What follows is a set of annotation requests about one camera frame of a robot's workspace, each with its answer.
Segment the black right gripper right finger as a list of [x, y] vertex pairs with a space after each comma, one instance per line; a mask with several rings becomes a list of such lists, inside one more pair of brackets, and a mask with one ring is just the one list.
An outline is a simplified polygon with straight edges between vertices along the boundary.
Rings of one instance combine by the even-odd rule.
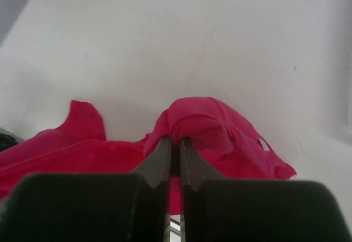
[[331, 192], [314, 181], [228, 179], [180, 143], [182, 241], [351, 241]]

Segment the crimson pink t-shirt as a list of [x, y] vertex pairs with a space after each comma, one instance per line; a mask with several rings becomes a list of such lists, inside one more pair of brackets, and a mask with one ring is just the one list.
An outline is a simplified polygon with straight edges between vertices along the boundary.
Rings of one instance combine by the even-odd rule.
[[72, 101], [66, 121], [1, 153], [1, 198], [35, 172], [130, 172], [163, 136], [190, 138], [197, 152], [228, 178], [289, 179], [295, 169], [280, 159], [253, 125], [212, 97], [187, 97], [163, 111], [143, 139], [109, 141], [101, 115]]

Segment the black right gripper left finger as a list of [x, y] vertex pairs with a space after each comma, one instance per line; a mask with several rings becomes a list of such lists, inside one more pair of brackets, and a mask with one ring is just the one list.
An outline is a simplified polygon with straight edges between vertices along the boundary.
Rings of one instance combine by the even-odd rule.
[[41, 173], [22, 180], [1, 241], [169, 241], [172, 141], [130, 173]]

